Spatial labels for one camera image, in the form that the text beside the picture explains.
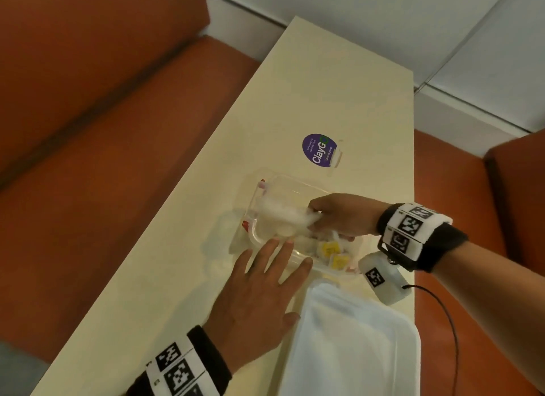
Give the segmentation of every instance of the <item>container lid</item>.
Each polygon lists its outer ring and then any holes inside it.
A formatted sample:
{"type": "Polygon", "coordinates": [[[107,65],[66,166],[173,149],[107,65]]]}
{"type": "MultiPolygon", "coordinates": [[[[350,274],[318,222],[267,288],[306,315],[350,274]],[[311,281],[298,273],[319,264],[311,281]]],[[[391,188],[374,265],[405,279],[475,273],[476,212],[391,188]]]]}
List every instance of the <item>container lid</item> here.
{"type": "Polygon", "coordinates": [[[403,314],[324,280],[307,290],[280,396],[420,394],[420,336],[403,314]]]}

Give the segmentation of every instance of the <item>right hand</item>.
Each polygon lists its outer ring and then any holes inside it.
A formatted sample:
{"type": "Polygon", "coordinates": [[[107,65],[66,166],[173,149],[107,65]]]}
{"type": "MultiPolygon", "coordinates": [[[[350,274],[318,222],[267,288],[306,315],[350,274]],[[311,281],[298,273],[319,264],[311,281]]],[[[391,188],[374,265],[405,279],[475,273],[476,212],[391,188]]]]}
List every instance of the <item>right hand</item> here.
{"type": "Polygon", "coordinates": [[[310,201],[309,208],[320,211],[322,217],[309,229],[313,232],[334,230],[345,237],[379,235],[378,219],[390,205],[358,195],[325,195],[310,201]]]}

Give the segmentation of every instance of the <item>table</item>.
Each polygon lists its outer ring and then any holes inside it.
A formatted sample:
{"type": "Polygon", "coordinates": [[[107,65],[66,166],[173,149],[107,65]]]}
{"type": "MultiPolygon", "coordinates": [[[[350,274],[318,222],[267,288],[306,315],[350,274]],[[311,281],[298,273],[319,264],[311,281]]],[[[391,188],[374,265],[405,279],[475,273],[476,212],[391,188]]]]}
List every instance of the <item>table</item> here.
{"type": "MultiPolygon", "coordinates": [[[[117,396],[203,322],[232,268],[227,248],[242,213],[270,170],[331,191],[413,200],[412,100],[412,72],[295,18],[33,395],[117,396]],[[312,133],[337,142],[337,168],[305,157],[312,133]]],[[[374,298],[363,278],[341,287],[374,298]]],[[[414,319],[414,295],[395,308],[414,319]]],[[[244,367],[227,394],[275,394],[286,351],[244,367]]]]}

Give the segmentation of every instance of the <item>left hand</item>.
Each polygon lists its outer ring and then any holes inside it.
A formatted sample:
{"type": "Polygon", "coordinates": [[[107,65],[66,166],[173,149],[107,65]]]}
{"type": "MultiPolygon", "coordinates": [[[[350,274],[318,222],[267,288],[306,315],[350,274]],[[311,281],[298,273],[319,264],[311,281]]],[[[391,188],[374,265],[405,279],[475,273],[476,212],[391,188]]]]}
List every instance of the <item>left hand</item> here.
{"type": "Polygon", "coordinates": [[[276,348],[299,320],[299,314],[286,314],[286,309],[309,276],[312,259],[306,258],[286,281],[279,284],[292,254],[293,242],[284,243],[265,271],[278,244],[278,239],[269,240],[255,256],[248,273],[245,271],[252,250],[239,256],[203,325],[231,374],[276,348]]]}

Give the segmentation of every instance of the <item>sticker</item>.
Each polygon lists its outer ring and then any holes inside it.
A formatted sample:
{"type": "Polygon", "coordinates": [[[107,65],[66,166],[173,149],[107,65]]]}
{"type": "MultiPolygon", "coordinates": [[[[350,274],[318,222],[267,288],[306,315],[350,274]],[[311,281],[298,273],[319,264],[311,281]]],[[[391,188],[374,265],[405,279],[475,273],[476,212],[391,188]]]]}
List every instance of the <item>sticker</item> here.
{"type": "Polygon", "coordinates": [[[318,166],[332,166],[331,160],[336,149],[337,144],[332,138],[319,133],[313,133],[303,139],[303,152],[312,163],[318,166]]]}

